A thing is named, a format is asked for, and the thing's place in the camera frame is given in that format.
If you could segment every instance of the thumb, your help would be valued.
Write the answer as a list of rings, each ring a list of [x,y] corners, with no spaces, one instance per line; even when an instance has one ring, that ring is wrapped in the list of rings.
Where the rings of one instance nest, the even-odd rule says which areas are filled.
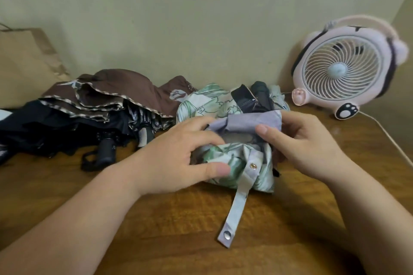
[[[281,152],[288,151],[294,141],[293,138],[279,131],[277,128],[272,128],[267,125],[260,124],[255,127],[257,135],[264,139],[269,144],[272,144]]]
[[[231,167],[228,164],[220,162],[203,163],[189,166],[191,184],[202,182],[204,180],[225,177],[231,173]]]

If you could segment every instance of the person's left hand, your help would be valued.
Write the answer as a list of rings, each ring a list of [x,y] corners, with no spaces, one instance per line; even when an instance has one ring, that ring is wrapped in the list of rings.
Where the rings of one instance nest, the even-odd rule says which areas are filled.
[[[140,196],[173,192],[203,180],[228,176],[231,168],[225,163],[190,165],[191,152],[196,148],[225,143],[213,131],[204,131],[213,121],[206,116],[183,121],[117,166],[127,169]]]

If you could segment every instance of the fan grille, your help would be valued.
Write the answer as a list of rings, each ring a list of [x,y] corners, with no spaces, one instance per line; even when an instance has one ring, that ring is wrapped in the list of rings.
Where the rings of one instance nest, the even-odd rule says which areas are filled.
[[[336,79],[329,73],[333,64],[347,67]],[[305,86],[317,97],[347,100],[368,90],[381,68],[381,55],[372,42],[362,37],[342,36],[315,48],[305,60],[302,74]]]

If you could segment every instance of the wood grain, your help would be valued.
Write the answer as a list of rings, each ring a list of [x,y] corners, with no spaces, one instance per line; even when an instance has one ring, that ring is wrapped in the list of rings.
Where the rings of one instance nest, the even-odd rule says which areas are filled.
[[[413,172],[374,121],[337,121],[312,106],[343,150],[413,211]],[[118,160],[133,145],[118,150]],[[0,167],[0,248],[88,183],[80,156],[18,154]],[[274,195],[252,191],[230,249],[216,237],[235,191],[200,183],[145,196],[131,208],[96,274],[363,274],[327,187],[279,165]]]

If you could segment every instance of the black paw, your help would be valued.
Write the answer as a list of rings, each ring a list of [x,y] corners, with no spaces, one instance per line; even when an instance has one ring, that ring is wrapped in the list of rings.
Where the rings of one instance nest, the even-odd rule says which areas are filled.
[[[351,103],[345,103],[339,107],[335,113],[335,116],[338,120],[346,120],[347,118],[353,117],[358,111],[358,106]]]

